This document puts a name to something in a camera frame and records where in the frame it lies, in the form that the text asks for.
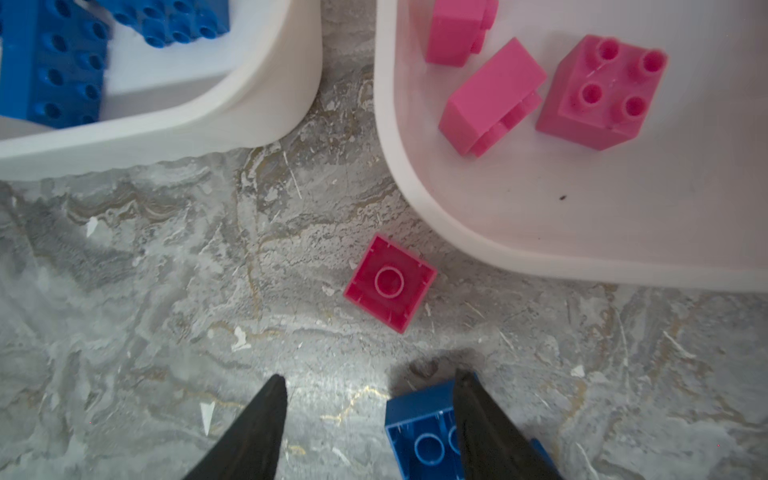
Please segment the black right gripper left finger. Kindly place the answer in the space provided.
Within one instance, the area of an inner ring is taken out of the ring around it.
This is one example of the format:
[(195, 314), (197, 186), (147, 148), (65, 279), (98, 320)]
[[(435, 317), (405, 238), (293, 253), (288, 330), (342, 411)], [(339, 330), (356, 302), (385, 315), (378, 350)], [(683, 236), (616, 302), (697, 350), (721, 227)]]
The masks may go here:
[(287, 407), (286, 380), (274, 374), (185, 479), (273, 480)]

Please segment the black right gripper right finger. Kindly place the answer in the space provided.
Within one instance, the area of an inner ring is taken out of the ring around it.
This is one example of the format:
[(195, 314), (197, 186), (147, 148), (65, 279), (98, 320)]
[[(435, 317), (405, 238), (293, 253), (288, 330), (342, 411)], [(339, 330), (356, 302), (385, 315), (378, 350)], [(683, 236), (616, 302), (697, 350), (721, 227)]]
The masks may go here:
[(561, 475), (520, 432), (476, 375), (458, 369), (453, 388), (457, 439), (467, 479), (559, 479)]

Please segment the pink lego brick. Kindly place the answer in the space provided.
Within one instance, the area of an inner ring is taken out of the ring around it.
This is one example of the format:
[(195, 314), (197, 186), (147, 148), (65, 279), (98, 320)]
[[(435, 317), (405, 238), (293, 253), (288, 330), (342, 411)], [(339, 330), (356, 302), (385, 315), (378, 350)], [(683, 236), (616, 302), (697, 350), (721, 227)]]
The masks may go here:
[(376, 233), (344, 297), (403, 334), (437, 277), (437, 270), (388, 237)]
[(479, 54), (494, 25), (498, 0), (437, 0), (434, 3), (425, 60), (463, 67)]
[(536, 130), (598, 151), (632, 140), (667, 65), (661, 49), (586, 35), (558, 64)]
[(439, 130), (457, 153), (479, 158), (538, 108), (546, 79), (514, 37), (450, 95)]

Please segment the blue long lego brick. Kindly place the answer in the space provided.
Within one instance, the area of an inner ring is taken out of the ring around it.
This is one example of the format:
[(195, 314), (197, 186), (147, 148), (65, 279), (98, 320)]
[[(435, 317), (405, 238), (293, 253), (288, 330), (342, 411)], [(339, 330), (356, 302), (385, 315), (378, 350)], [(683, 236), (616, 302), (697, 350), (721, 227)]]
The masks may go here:
[(97, 122), (109, 39), (73, 1), (3, 1), (1, 115), (54, 129)]

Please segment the right white plastic bin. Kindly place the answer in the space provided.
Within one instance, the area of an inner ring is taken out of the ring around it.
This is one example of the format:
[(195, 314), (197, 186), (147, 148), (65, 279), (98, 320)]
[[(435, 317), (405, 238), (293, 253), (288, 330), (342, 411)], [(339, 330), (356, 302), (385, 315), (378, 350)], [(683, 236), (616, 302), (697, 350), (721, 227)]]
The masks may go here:
[[(507, 1), (462, 68), (424, 59), (432, 5), (376, 5), (376, 126), (401, 193), (442, 238), (525, 274), (767, 289), (767, 5)], [(598, 152), (527, 117), (483, 157), (439, 132), (448, 96), (509, 39), (548, 74), (587, 34), (663, 49), (637, 138)]]

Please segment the white plastic bin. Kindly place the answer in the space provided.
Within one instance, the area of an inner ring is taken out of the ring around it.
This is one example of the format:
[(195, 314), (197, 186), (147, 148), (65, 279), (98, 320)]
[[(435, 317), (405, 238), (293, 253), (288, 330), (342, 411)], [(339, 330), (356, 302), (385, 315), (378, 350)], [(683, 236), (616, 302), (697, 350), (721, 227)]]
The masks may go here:
[[(767, 5), (507, 1), (462, 68), (424, 59), (432, 5), (376, 5), (376, 126), (401, 193), (442, 238), (525, 274), (767, 289)], [(439, 132), (448, 96), (509, 39), (548, 74), (587, 34), (663, 49), (637, 138), (598, 152), (527, 117), (483, 157)]]
[(230, 31), (156, 49), (115, 25), (97, 123), (50, 129), (1, 122), (1, 177), (38, 181), (236, 148), (292, 131), (323, 65), (317, 1), (234, 1)]

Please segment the middle white plastic bin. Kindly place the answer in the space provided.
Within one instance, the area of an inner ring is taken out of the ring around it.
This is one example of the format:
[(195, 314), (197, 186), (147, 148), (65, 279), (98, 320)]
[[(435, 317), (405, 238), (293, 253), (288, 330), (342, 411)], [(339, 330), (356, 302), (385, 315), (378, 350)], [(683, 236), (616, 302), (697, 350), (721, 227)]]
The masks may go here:
[(292, 131), (323, 65), (317, 1), (234, 1), (230, 31), (156, 49), (115, 25), (97, 123), (50, 129), (1, 122), (1, 177), (38, 181), (236, 148)]

